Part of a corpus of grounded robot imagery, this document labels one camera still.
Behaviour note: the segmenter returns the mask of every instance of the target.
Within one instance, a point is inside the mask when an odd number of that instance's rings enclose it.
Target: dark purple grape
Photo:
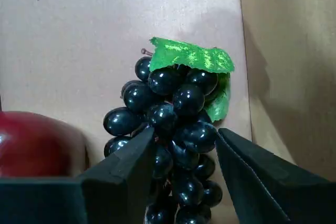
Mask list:
[[[174,224],[177,204],[172,197],[148,207],[145,224]]]
[[[149,124],[155,128],[155,133],[162,138],[167,138],[174,133],[178,119],[173,106],[166,102],[150,107],[146,118]]]
[[[202,203],[209,207],[217,206],[223,198],[223,191],[219,184],[211,180],[206,180],[202,182],[202,185],[204,187]]]
[[[209,206],[205,204],[200,204],[196,207],[196,210],[200,215],[202,215],[205,218],[207,223],[211,221],[212,214]]]
[[[137,135],[139,135],[141,132],[143,132],[145,129],[150,128],[151,126],[149,125],[148,122],[144,122],[142,123],[137,129],[135,129],[132,133],[131,133],[131,137],[136,137]]]
[[[189,73],[190,69],[191,69],[190,67],[188,67],[186,65],[183,65],[183,64],[180,64],[180,65],[175,64],[174,68],[178,71],[178,73],[182,77],[186,77],[187,74]]]
[[[173,105],[178,115],[197,115],[203,108],[204,95],[198,86],[184,84],[174,93]]]
[[[197,85],[204,95],[208,95],[217,86],[218,74],[194,68],[189,71],[185,83]]]
[[[196,122],[179,128],[173,140],[177,144],[183,142],[192,152],[206,153],[215,148],[215,141],[219,140],[219,135],[211,124]]]
[[[173,68],[160,68],[150,73],[148,85],[159,95],[172,94],[183,82],[178,71]]]
[[[126,107],[116,108],[106,114],[103,120],[105,130],[113,136],[131,134],[141,124],[141,116]]]
[[[131,81],[126,82],[126,83],[124,84],[124,86],[122,86],[122,88],[121,88],[121,98],[123,98],[123,96],[124,96],[124,91],[125,91],[125,89],[126,89],[128,86],[130,86],[130,85],[132,85],[132,84],[139,84],[139,83],[143,83],[143,82],[142,82],[142,81],[139,81],[139,80],[131,80]]]
[[[127,108],[135,113],[147,110],[152,104],[162,100],[145,84],[132,84],[124,91],[123,100]]]
[[[212,124],[211,118],[206,112],[206,110],[202,109],[198,114],[197,114],[197,121],[198,122],[205,122],[205,123],[210,123]]]
[[[204,216],[198,214],[195,210],[190,210],[189,207],[181,208],[176,215],[175,224],[207,224],[208,221]]]
[[[205,99],[204,104],[210,104],[217,97],[220,88],[221,86],[217,84],[215,89],[210,94],[204,97]]]
[[[140,58],[135,64],[135,74],[142,81],[147,81],[150,74],[149,66],[151,64],[151,57],[144,56]]]
[[[173,197],[180,206],[197,206],[201,203],[204,188],[202,183],[192,173],[186,171],[174,174],[172,185]]]
[[[197,116],[179,116],[176,127],[183,127],[196,122],[212,123],[208,113],[205,109],[202,109]]]
[[[129,136],[116,136],[110,139],[104,147],[104,156],[107,157],[111,153],[116,152],[120,148],[124,147],[131,138]]]
[[[173,156],[174,165],[185,170],[192,170],[197,166],[200,155],[187,150],[183,143],[179,146],[174,141],[170,141],[169,150]]]
[[[158,145],[155,156],[153,178],[161,179],[167,176],[173,167],[173,158],[170,152],[163,146]]]
[[[199,155],[197,167],[193,170],[195,176],[201,180],[207,180],[215,171],[215,161],[206,154]]]
[[[212,217],[210,207],[204,204],[200,204],[197,207],[183,207],[177,212],[177,221],[182,221],[183,219],[190,219],[190,216],[202,216],[205,219],[205,223],[209,223]]]

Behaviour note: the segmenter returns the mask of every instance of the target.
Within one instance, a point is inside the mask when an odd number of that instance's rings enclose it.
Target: apple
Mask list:
[[[29,112],[0,112],[0,177],[71,176],[85,168],[83,134]]]

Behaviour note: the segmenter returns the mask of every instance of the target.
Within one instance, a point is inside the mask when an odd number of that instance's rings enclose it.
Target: cardboard wall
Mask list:
[[[153,50],[153,36],[227,50],[236,71],[219,126],[251,139],[240,0],[0,0],[3,110],[33,111],[80,128],[94,164],[111,138],[102,119],[123,106],[121,87],[136,78],[140,50]],[[213,223],[237,223],[219,165],[213,179],[224,190]]]
[[[241,0],[253,139],[336,180],[336,0]]]

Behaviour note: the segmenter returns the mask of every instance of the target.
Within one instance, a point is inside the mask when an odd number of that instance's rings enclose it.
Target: grape bunch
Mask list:
[[[150,72],[150,62],[150,56],[137,61],[139,80],[121,89],[125,107],[111,110],[103,120],[105,130],[115,136],[106,143],[104,155],[153,127],[157,149],[145,222],[209,223],[210,208],[219,204],[223,193],[208,180],[215,162],[206,153],[215,148],[219,135],[203,106],[213,99],[218,76],[185,65]]]

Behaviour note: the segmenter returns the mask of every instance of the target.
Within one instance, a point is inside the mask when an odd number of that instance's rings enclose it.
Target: green leaf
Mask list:
[[[212,122],[225,118],[230,100],[230,72],[235,66],[230,56],[222,49],[202,48],[194,44],[154,37],[151,43],[155,52],[150,71],[173,64],[184,64],[191,68],[218,73],[218,86],[214,99],[204,106]]]
[[[228,112],[230,101],[230,74],[218,74],[218,85],[219,88],[217,89],[218,94],[216,98],[210,104],[204,106],[212,122],[224,119]]]
[[[157,37],[150,41],[156,46],[150,71],[173,64],[184,64],[214,73],[230,73],[235,70],[230,56],[222,49],[207,49],[186,42]]]

